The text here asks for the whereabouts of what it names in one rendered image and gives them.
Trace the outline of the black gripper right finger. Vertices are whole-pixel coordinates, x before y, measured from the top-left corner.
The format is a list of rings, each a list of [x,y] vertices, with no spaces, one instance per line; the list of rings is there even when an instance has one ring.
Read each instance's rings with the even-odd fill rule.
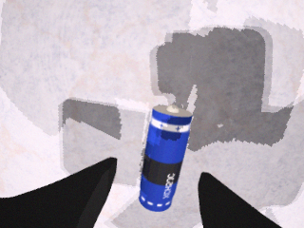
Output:
[[[282,228],[209,172],[201,172],[198,197],[202,228]]]

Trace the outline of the blue cylindrical battery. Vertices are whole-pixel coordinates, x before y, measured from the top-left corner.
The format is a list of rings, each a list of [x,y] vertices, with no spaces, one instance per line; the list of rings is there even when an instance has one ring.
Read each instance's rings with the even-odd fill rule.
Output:
[[[138,195],[140,205],[151,212],[163,212],[171,205],[191,121],[193,113],[175,104],[153,106]]]

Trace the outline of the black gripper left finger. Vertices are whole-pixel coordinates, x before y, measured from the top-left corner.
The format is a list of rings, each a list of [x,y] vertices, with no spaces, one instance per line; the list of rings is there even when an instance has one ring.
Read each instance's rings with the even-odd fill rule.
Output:
[[[117,175],[117,157],[26,194],[0,198],[0,228],[92,228]]]

